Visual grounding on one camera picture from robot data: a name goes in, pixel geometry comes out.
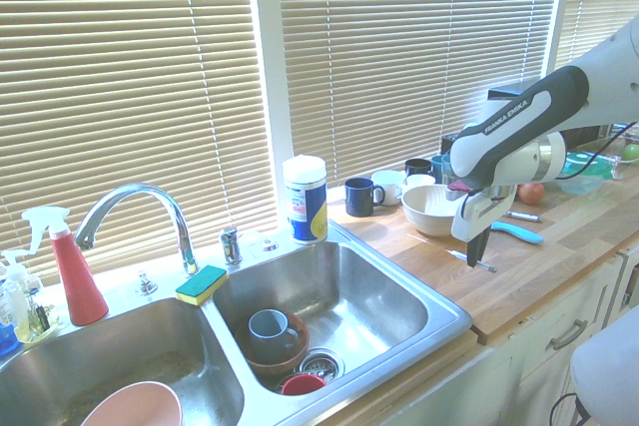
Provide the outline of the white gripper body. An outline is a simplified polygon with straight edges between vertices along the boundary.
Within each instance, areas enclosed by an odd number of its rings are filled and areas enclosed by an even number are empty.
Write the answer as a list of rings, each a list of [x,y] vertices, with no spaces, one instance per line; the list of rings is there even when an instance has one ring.
[[[471,242],[510,210],[515,186],[489,187],[463,198],[452,221],[452,236]]]

